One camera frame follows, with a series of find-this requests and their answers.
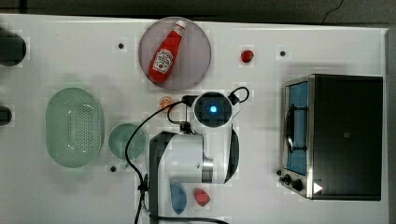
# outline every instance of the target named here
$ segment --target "red object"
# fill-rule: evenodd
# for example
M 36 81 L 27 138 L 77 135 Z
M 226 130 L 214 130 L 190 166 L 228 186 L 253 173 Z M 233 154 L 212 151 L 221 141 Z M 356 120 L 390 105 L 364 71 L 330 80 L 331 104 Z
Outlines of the red object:
M 254 57 L 254 53 L 251 50 L 245 50 L 241 53 L 241 60 L 244 63 L 250 63 L 253 57 Z
M 194 198 L 195 201 L 197 201 L 198 204 L 201 205 L 202 207 L 204 207 L 207 203 L 210 202 L 209 195 L 207 195 L 207 193 L 204 192 L 203 189 L 196 189 L 194 191 Z
M 154 82 L 165 82 L 172 72 L 178 46 L 186 30 L 184 21 L 177 21 L 173 30 L 155 51 L 148 67 L 148 75 Z

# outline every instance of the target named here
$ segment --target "ketchup label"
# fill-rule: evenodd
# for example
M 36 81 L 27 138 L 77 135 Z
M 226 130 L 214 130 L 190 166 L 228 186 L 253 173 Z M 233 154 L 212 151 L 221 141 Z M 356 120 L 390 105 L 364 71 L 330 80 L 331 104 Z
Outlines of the ketchup label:
M 172 60 L 173 55 L 171 51 L 167 49 L 161 49 L 155 56 L 155 62 L 152 65 L 152 69 L 165 74 L 166 71 L 168 71 L 169 67 L 172 65 Z
M 178 26 L 178 25 L 175 25 L 173 31 L 175 31 L 178 35 L 183 35 L 183 33 L 184 33 L 184 29 L 181 28 L 181 27 Z

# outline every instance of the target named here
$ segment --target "small cup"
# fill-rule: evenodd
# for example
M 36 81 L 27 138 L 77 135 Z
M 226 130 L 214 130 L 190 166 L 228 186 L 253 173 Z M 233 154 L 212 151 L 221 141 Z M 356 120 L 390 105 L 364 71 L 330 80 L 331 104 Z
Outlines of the small cup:
M 12 120 L 12 113 L 8 107 L 0 105 L 0 126 L 8 125 Z
M 14 66 L 26 55 L 26 43 L 17 34 L 0 28 L 0 64 Z
M 120 124 L 111 131 L 108 137 L 108 146 L 111 153 L 120 160 L 126 161 L 125 159 L 125 147 L 128 143 L 129 138 L 136 130 L 137 125 L 132 123 Z M 136 159 L 140 156 L 147 146 L 147 135 L 143 129 L 140 129 L 128 146 L 128 156 L 130 160 Z

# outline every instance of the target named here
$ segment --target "plate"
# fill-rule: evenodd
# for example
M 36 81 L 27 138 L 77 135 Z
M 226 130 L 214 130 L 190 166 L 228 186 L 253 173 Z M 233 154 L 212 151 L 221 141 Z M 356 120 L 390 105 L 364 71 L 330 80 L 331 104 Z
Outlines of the plate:
M 187 27 L 178 48 L 172 73 L 165 82 L 153 82 L 169 91 L 186 90 L 200 83 L 209 68 L 212 56 L 209 39 L 195 22 L 180 17 L 164 18 L 152 24 L 140 40 L 139 62 L 148 79 L 149 64 L 155 51 L 178 20 L 186 22 Z

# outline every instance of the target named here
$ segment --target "blue light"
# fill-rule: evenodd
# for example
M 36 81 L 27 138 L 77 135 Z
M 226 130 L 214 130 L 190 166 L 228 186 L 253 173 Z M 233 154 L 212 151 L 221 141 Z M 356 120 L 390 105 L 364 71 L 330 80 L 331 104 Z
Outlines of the blue light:
M 210 106 L 210 112 L 216 113 L 217 111 L 218 109 L 214 105 Z

